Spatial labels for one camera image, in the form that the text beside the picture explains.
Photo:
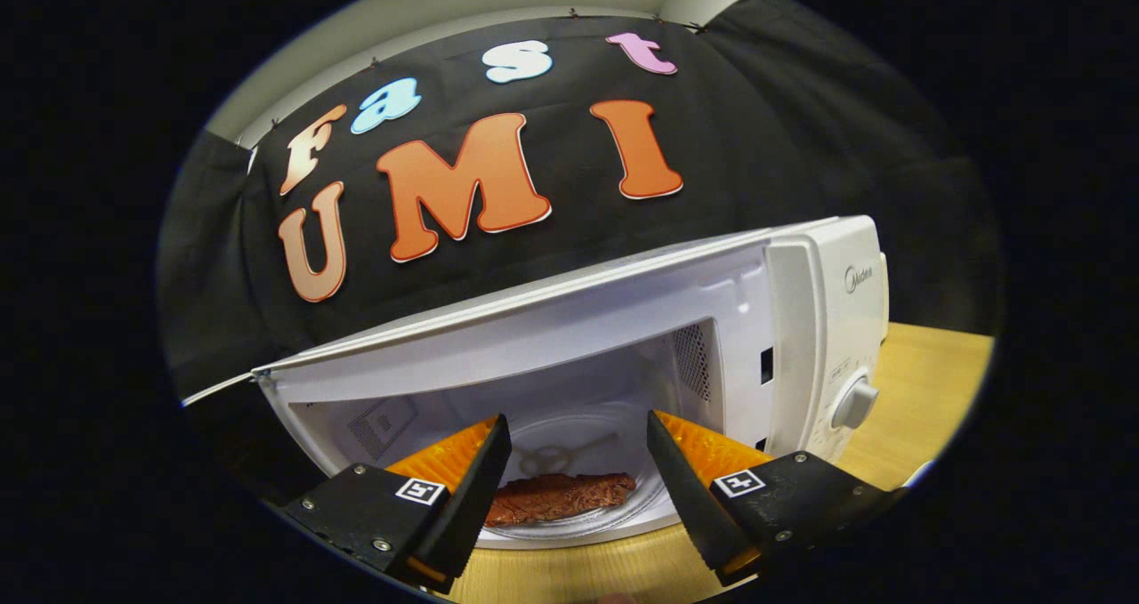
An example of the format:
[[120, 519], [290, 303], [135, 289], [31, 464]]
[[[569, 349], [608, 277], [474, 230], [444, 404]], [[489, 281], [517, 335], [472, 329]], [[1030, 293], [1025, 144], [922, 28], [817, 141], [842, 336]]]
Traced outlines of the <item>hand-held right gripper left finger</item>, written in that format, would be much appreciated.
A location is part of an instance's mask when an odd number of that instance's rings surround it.
[[391, 580], [448, 593], [480, 540], [513, 452], [505, 415], [379, 470], [353, 463], [286, 503], [280, 516]]

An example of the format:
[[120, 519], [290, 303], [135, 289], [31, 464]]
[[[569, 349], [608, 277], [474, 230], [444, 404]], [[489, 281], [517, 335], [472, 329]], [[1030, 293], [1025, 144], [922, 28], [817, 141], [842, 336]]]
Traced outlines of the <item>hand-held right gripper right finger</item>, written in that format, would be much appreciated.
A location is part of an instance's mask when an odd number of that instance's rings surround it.
[[839, 542], [904, 495], [813, 452], [773, 457], [666, 411], [648, 411], [646, 441], [689, 539], [723, 586]]

